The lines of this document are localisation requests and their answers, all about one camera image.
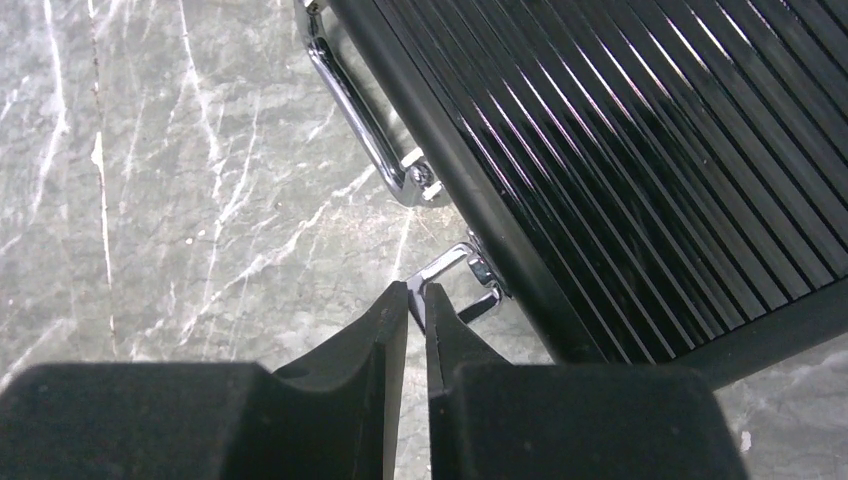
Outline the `black poker chip case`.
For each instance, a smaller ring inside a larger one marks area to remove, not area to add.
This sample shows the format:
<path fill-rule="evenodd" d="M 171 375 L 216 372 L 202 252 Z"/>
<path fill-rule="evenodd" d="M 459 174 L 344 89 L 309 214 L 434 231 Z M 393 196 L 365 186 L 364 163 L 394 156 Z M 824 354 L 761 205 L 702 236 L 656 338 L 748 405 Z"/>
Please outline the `black poker chip case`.
<path fill-rule="evenodd" d="M 714 387 L 847 330 L 843 1 L 298 1 L 395 199 L 453 203 L 467 261 L 560 362 Z"/>

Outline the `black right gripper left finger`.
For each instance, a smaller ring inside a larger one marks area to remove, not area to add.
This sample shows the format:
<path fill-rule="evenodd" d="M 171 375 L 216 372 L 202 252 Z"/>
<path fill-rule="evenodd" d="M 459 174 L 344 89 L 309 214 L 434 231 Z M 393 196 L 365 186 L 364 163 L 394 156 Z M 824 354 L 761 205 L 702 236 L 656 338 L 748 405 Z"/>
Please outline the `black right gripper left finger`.
<path fill-rule="evenodd" d="M 5 479 L 390 479 L 408 298 L 256 363 L 49 363 L 1 396 Z"/>

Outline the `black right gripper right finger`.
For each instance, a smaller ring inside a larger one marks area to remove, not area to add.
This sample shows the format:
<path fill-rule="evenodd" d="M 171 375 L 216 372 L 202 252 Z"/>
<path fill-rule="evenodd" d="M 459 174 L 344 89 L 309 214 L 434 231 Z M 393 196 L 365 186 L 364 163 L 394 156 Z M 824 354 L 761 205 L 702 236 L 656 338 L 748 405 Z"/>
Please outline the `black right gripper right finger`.
<path fill-rule="evenodd" d="M 690 369 L 515 365 L 423 298 L 436 479 L 744 479 L 721 408 Z"/>

